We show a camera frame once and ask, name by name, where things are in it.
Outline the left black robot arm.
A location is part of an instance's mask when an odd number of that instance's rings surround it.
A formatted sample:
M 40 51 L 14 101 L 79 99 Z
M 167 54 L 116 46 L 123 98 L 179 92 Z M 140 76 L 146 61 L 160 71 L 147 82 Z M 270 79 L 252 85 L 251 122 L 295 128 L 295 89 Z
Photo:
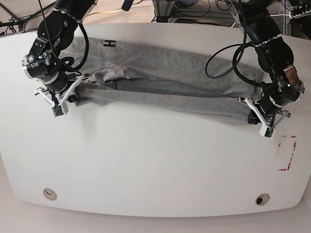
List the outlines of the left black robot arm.
M 262 89 L 257 100 L 241 98 L 251 112 L 250 124 L 261 123 L 260 135 L 273 138 L 276 126 L 290 113 L 284 107 L 298 101 L 305 92 L 303 81 L 299 79 L 294 66 L 294 54 L 280 36 L 281 31 L 267 8 L 271 0 L 228 0 L 226 4 L 243 31 L 243 42 L 236 44 L 232 67 L 222 74 L 234 72 L 245 83 Z M 270 83 L 257 82 L 243 76 L 237 65 L 244 50 L 253 47 L 258 55 L 260 67 L 269 74 Z

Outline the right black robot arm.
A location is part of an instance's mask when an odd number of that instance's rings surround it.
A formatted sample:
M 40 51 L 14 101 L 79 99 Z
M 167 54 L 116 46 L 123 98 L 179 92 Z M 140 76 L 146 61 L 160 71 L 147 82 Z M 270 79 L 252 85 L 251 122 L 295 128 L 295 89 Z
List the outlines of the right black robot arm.
M 55 117 L 68 112 L 66 102 L 77 99 L 76 87 L 85 78 L 79 71 L 89 52 L 89 39 L 83 20 L 96 4 L 95 0 L 56 1 L 53 11 L 43 17 L 37 38 L 22 60 L 27 77 L 38 79 L 44 85 L 35 94 L 41 95 L 50 104 Z M 73 67 L 73 57 L 61 59 L 59 55 L 72 43 L 77 28 L 81 29 L 86 45 L 81 62 Z

